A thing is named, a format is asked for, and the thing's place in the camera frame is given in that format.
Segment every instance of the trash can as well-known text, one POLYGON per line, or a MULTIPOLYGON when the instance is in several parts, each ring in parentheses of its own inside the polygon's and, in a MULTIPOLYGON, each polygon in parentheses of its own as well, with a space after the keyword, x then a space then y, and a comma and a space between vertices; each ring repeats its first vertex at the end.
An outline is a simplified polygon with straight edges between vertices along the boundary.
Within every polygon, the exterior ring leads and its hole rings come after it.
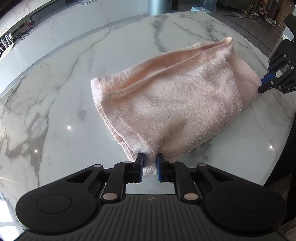
POLYGON ((149 16, 169 13, 172 10, 172 0, 149 0, 148 4, 149 16))

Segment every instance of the white marble surface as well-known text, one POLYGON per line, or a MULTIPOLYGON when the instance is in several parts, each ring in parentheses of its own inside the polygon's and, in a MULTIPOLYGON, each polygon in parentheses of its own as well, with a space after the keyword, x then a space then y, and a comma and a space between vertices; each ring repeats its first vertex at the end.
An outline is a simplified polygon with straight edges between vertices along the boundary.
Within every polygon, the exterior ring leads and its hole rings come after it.
POLYGON ((72 39, 113 22, 147 13, 148 0, 97 0, 86 5, 76 4, 51 16, 33 29, 26 39, 17 41, 0 61, 0 93, 34 63, 72 39))
POLYGON ((0 18, 0 36, 35 9, 51 0, 23 0, 0 18))
MULTIPOLYGON (((0 187, 6 199, 15 206, 38 186, 92 164, 109 168, 127 160, 95 108, 91 79, 165 51, 224 37, 234 39, 238 55, 263 77, 267 57, 202 12, 121 23, 80 39, 36 66, 0 101, 0 187)), ((289 134, 295 96, 275 90, 259 95, 228 128, 182 161, 191 167, 206 162, 264 184, 289 134)))

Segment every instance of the pink towel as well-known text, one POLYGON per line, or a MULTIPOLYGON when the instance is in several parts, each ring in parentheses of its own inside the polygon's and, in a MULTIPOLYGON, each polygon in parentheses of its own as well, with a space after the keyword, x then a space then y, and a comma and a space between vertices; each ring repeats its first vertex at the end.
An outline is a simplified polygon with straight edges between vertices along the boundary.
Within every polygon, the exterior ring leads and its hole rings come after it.
POLYGON ((257 96, 261 81, 232 38, 167 52, 118 74, 95 78, 95 105, 130 161, 157 152, 175 161, 208 141, 257 96))

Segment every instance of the brown cabinet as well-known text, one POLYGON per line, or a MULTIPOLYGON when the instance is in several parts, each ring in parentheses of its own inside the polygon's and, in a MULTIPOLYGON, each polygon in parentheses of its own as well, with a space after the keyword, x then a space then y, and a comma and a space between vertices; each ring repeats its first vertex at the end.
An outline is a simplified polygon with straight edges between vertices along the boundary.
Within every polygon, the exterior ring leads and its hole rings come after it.
POLYGON ((292 0, 282 0, 279 3, 279 10, 275 15, 274 20, 276 23, 283 29, 286 27, 284 19, 290 14, 293 13, 295 8, 295 3, 292 0))

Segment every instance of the marble countertop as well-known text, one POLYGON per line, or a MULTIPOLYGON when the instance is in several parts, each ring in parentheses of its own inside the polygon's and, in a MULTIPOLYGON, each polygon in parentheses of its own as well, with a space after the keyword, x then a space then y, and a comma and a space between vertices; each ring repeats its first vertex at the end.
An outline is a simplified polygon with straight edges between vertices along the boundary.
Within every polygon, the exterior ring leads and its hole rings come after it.
MULTIPOLYGON (((91 79, 166 51, 225 37, 234 39, 239 57, 263 77, 267 57, 202 12, 127 21, 45 59, 0 100, 0 188, 6 200, 14 207, 24 193, 38 186, 93 164, 110 168, 127 160, 95 108, 91 79)), ((228 128, 182 161, 189 167, 205 162, 264 184, 290 132, 295 101, 296 93, 271 90, 259 95, 228 128)))

